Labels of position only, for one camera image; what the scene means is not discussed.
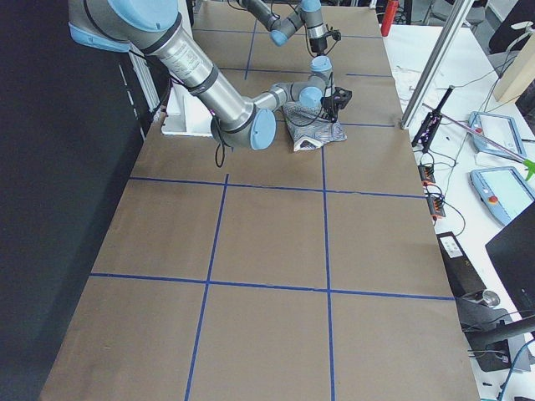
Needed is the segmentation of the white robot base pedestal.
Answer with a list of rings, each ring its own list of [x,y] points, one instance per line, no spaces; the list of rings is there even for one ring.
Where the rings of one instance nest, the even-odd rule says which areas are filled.
[[[211,137],[211,113],[179,84],[171,83],[161,111],[164,113],[161,126],[164,135]]]

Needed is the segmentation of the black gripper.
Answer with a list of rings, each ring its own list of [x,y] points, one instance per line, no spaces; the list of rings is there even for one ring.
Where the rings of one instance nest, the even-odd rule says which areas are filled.
[[[325,55],[325,51],[328,46],[326,37],[322,36],[319,38],[310,38],[308,42],[311,53],[315,55]]]
[[[329,117],[329,122],[332,124],[338,121],[338,100],[339,96],[337,94],[332,94],[322,98],[324,114],[326,117]]]

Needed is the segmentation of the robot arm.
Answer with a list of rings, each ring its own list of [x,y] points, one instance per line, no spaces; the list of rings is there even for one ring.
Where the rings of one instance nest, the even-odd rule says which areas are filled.
[[[270,32],[270,38],[276,46],[282,47],[300,28],[305,27],[311,53],[325,55],[329,32],[320,1],[301,1],[286,18],[273,12],[264,1],[245,0],[237,1],[237,4]]]
[[[307,80],[274,84],[254,99],[240,95],[185,30],[176,1],[71,1],[69,29],[72,39],[84,46],[117,53],[136,46],[145,56],[158,58],[211,111],[212,135],[224,147],[266,149],[276,133],[274,112],[288,102],[311,109],[313,121],[336,122],[351,93],[334,84],[325,50],[329,37],[341,36],[327,28],[321,3],[302,1],[285,19],[263,1],[239,5],[270,32],[277,46],[306,29],[315,55]]]

